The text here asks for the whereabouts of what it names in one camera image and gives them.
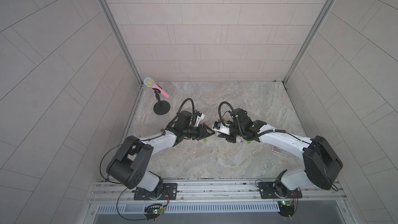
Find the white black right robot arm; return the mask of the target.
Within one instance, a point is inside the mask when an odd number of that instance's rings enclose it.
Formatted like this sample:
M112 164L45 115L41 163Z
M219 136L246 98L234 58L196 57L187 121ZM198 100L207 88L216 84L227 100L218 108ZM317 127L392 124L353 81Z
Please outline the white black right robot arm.
M343 163L329 142L321 137L301 137L286 130L277 129L265 121L252 121L247 112L241 108L231 107L228 111L231 120L219 120L214 123L213 130L217 136L230 143L237 140L258 142L278 147L301 159L304 165L296 170L283 170L271 185L259 183L262 192L269 193L272 198L299 197L299 189L315 185L323 190L338 191L334 182L343 168Z

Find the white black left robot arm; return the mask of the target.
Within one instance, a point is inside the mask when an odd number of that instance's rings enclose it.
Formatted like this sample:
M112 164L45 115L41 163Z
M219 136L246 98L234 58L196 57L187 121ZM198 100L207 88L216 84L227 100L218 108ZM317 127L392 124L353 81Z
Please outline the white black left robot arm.
M195 109L191 98L185 99L176 116L159 134L143 139L129 136L111 148L99 163L101 177L109 183L135 189L151 200L162 196L174 200L176 188L167 189L164 180L148 170L151 156L184 140L200 141L214 135L215 131L202 123L204 117Z

